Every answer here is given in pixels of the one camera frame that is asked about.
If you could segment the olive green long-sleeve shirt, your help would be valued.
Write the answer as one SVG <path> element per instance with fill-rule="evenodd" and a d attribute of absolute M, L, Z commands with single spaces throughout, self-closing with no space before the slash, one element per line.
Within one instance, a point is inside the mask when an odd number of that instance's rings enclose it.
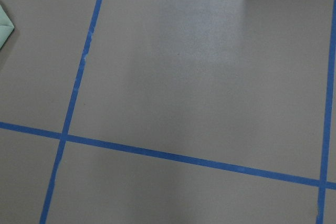
<path fill-rule="evenodd" d="M 10 18 L 7 16 L 6 12 L 0 7 L 0 48 L 3 47 L 4 43 L 6 43 L 8 37 L 14 30 L 14 25 Z"/>

